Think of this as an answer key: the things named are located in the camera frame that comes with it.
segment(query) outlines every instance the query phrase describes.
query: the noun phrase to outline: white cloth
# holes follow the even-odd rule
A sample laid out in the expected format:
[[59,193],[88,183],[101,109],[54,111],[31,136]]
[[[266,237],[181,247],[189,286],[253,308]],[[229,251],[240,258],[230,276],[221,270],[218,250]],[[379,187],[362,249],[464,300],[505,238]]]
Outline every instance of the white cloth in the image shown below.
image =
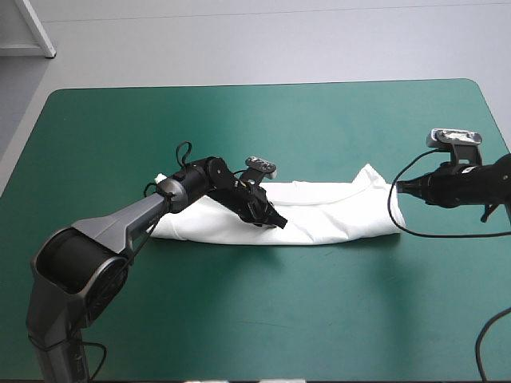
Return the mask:
[[[205,196],[165,215],[153,237],[243,245],[320,245],[398,233],[386,209],[390,185],[367,164],[352,183],[262,183],[287,219],[284,229],[257,227]],[[391,209],[405,226],[396,194]]]

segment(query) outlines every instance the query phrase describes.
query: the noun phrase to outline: green table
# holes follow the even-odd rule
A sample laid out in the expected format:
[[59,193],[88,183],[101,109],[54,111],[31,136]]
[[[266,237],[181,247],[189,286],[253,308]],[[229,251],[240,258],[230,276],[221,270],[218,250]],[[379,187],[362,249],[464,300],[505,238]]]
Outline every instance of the green table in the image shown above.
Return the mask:
[[[29,260],[53,231],[141,197],[173,151],[258,155],[279,181],[349,181],[371,163],[387,180],[436,127],[482,134],[487,164],[507,153],[468,80],[52,93],[0,199],[0,378],[39,378],[26,339]],[[424,159],[409,178],[448,156]],[[481,207],[401,198],[410,228],[502,231]],[[86,340],[109,347],[100,379],[469,380],[484,321],[511,303],[511,239],[388,235],[319,247],[217,246],[153,239]],[[511,378],[511,321],[489,332],[491,378]],[[98,353],[89,352],[91,369]]]

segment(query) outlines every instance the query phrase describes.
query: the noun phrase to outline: white fabric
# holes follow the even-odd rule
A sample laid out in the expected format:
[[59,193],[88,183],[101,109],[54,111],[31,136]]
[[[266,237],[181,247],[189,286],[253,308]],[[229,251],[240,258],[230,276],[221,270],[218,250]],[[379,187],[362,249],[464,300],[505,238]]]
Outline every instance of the white fabric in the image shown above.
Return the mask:
[[[367,164],[352,183],[262,183],[268,200],[287,219],[284,229],[245,223],[209,197],[179,214],[167,214],[153,237],[243,245],[320,245],[398,233],[386,209],[390,190]],[[405,226],[395,193],[395,219]]]

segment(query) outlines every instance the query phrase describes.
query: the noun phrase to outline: gray floor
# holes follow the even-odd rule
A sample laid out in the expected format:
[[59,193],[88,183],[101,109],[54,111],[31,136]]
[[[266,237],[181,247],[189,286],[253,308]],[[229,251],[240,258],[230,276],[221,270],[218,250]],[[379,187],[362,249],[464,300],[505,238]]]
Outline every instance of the gray floor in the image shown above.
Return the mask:
[[467,77],[511,144],[511,0],[32,3],[57,57],[0,59],[0,192],[61,88]]

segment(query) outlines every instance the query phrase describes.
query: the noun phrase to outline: wire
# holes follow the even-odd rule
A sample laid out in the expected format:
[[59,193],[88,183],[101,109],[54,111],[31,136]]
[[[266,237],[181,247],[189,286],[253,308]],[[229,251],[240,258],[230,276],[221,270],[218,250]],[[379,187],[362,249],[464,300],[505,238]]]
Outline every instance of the wire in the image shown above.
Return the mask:
[[92,346],[92,347],[97,347],[98,349],[102,349],[103,350],[103,356],[101,357],[99,365],[97,365],[96,371],[94,371],[92,377],[90,377],[90,380],[93,381],[94,378],[97,376],[97,374],[101,371],[101,367],[103,367],[103,364],[105,363],[106,354],[107,354],[106,346],[102,345],[101,343],[95,343],[95,342],[81,342],[81,344],[82,345],[89,345],[89,346]]
[[[179,152],[180,152],[181,148],[183,148],[185,145],[188,145],[188,150],[186,151],[186,153],[180,159],[179,158]],[[177,145],[177,148],[176,148],[176,161],[179,164],[179,166],[181,166],[182,168],[184,168],[186,166],[186,159],[190,155],[191,151],[192,151],[192,143],[190,141],[183,141],[179,145]]]
[[398,173],[398,175],[394,178],[394,181],[392,181],[392,184],[390,186],[390,191],[389,191],[389,197],[387,198],[387,201],[386,201],[386,210],[388,211],[389,217],[392,220],[392,222],[394,223],[394,225],[396,225],[396,227],[398,227],[399,229],[403,230],[404,232],[406,232],[408,234],[412,234],[417,237],[423,237],[423,238],[492,238],[492,237],[503,237],[505,235],[511,235],[511,231],[502,231],[499,233],[482,233],[482,234],[448,234],[448,235],[426,234],[426,233],[419,233],[417,231],[412,231],[410,229],[407,229],[406,227],[401,226],[395,220],[394,216],[392,215],[392,209],[390,208],[390,201],[392,198],[392,191],[394,190],[396,183],[398,182],[399,178],[403,175],[403,173],[406,172],[408,169],[410,169],[412,166],[414,166],[415,163],[417,161],[419,161],[422,157],[428,156],[429,154],[435,153],[435,152],[441,152],[441,150],[438,150],[438,149],[429,150],[428,152],[424,152],[421,155],[415,157],[414,160],[412,160],[412,162],[410,162],[408,165],[406,165]]
[[[49,351],[51,351],[52,349],[60,346],[61,344],[63,343],[66,343],[66,342],[69,342],[70,339],[64,339],[63,341],[60,341],[58,343],[55,343],[53,345],[51,345],[50,347],[41,347],[40,345],[37,344],[37,342],[29,335],[29,340],[30,342],[32,343],[32,345],[43,351],[43,352],[46,352],[48,353]],[[103,356],[101,357],[101,360],[99,362],[99,365],[97,365],[97,368],[96,368],[96,371],[94,371],[92,377],[89,379],[89,381],[92,381],[94,380],[94,378],[99,374],[99,372],[101,371],[101,367],[103,367],[103,365],[105,364],[105,359],[106,359],[106,354],[107,354],[107,349],[106,349],[106,346],[105,345],[102,345],[101,343],[95,343],[95,342],[84,342],[82,341],[81,339],[78,339],[80,345],[90,345],[92,347],[97,347],[99,349],[102,349],[103,350]]]
[[498,321],[500,318],[503,318],[507,314],[511,313],[511,307],[501,311],[498,314],[495,314],[492,316],[482,327],[481,331],[479,332],[479,335],[477,336],[476,345],[475,345],[475,351],[476,351],[476,363],[477,363],[477,369],[479,370],[479,375],[481,375],[481,379],[483,383],[486,383],[488,379],[486,378],[485,369],[482,366],[482,360],[481,360],[481,343],[482,339],[485,337],[486,333],[488,332],[489,328],[492,324],[494,324],[496,321]]
[[145,185],[144,197],[147,197],[147,190],[149,190],[149,188],[152,186],[154,186],[155,188],[157,187],[155,182],[149,182],[147,185]]

